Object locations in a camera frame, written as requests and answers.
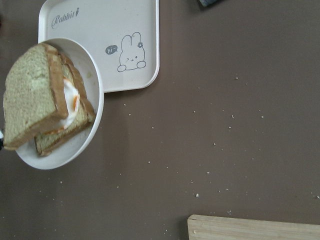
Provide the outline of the bread slice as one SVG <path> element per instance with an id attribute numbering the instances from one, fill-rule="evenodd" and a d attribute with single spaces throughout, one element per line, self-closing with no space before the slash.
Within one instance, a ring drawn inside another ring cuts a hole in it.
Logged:
<path id="1" fill-rule="evenodd" d="M 68 116 L 63 78 L 59 52 L 49 44 L 39 43 L 16 60 L 3 95 L 5 149 L 18 149 Z"/>
<path id="2" fill-rule="evenodd" d="M 60 130 L 57 133 L 41 133 L 34 138 L 36 152 L 39 156 L 48 156 L 54 149 L 90 127 L 96 118 L 94 108 L 87 98 L 87 92 L 80 72 L 65 54 L 60 53 L 59 57 L 64 76 L 71 81 L 79 92 L 79 110 L 75 120 L 66 129 Z"/>

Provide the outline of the fried egg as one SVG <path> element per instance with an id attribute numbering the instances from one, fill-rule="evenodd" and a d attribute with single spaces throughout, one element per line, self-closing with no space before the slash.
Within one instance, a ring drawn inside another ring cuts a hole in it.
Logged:
<path id="1" fill-rule="evenodd" d="M 70 79 L 64 77 L 63 78 L 64 83 L 64 98 L 66 102 L 67 107 L 67 117 L 65 119 L 60 120 L 58 123 L 56 123 L 50 131 L 45 132 L 45 135 L 51 135 L 51 134 L 57 134 L 59 132 L 62 132 L 66 130 L 76 119 L 76 116 L 78 114 L 79 105 L 80 105 L 80 93 L 75 88 L 73 83 Z"/>

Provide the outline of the white round plate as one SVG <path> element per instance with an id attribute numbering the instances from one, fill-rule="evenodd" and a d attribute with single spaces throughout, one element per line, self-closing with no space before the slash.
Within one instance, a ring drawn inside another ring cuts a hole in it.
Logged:
<path id="1" fill-rule="evenodd" d="M 80 155 L 89 145 L 99 127 L 104 109 L 104 89 L 101 74 L 92 55 L 80 43 L 68 38 L 45 40 L 59 52 L 69 57 L 83 78 L 88 100 L 96 113 L 93 124 L 54 149 L 47 156 L 39 156 L 32 139 L 16 150 L 17 155 L 29 166 L 40 170 L 59 168 Z"/>

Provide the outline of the cream rabbit tray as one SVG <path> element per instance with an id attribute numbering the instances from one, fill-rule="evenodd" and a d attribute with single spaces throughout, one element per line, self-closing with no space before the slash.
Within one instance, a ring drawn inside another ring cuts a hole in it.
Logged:
<path id="1" fill-rule="evenodd" d="M 67 38 L 93 57 L 106 93 L 142 89 L 160 68 L 157 0 L 48 0 L 38 41 Z"/>

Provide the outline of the wooden cutting board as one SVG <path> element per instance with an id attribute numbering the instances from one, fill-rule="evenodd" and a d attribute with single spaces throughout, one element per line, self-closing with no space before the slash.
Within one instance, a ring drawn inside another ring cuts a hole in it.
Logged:
<path id="1" fill-rule="evenodd" d="M 190 240 L 318 240 L 315 224 L 193 214 L 187 219 Z"/>

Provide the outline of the grey folded cloth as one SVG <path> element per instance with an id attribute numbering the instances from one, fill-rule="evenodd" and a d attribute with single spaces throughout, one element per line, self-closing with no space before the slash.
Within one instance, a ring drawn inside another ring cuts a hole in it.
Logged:
<path id="1" fill-rule="evenodd" d="M 209 7 L 209 6 L 212 6 L 216 3 L 218 3 L 220 0 L 199 0 L 200 4 L 203 6 L 203 7 Z"/>

